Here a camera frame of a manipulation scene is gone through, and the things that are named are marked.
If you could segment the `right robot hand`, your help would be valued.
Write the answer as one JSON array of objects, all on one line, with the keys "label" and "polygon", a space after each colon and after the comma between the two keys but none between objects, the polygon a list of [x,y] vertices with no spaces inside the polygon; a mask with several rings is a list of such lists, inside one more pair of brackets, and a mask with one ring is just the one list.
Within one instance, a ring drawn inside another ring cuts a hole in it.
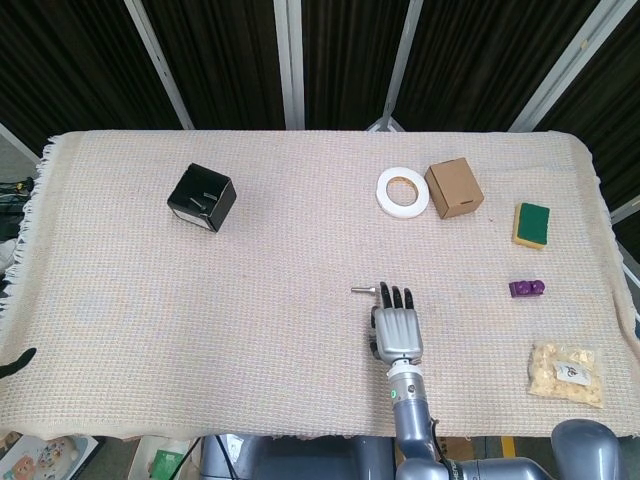
[{"label": "right robot hand", "polygon": [[381,304],[374,306],[370,315],[373,357],[387,365],[401,361],[419,364],[424,347],[412,292],[385,282],[379,284],[379,292]]}]

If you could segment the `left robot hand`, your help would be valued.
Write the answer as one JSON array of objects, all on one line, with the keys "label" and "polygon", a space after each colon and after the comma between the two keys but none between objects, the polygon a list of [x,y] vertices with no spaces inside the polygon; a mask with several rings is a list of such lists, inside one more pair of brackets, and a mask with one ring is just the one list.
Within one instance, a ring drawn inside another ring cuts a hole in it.
[{"label": "left robot hand", "polygon": [[0,378],[4,379],[18,373],[24,369],[34,358],[37,353],[36,348],[29,348],[25,350],[16,360],[13,362],[0,366]]}]

